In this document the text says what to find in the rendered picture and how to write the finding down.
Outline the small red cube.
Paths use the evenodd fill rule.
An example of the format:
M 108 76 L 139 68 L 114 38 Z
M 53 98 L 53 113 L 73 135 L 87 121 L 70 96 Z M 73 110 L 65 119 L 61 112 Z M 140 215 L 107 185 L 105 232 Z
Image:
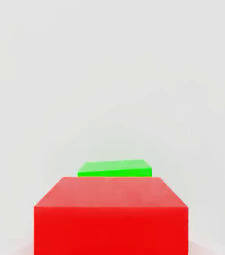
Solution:
M 34 255 L 188 255 L 188 219 L 160 178 L 64 177 L 34 207 Z

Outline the small green cube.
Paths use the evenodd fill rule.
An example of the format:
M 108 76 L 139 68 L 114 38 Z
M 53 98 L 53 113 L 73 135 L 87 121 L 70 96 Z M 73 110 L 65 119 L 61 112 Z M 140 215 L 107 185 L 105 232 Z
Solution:
M 152 168 L 144 160 L 87 162 L 78 177 L 152 177 Z

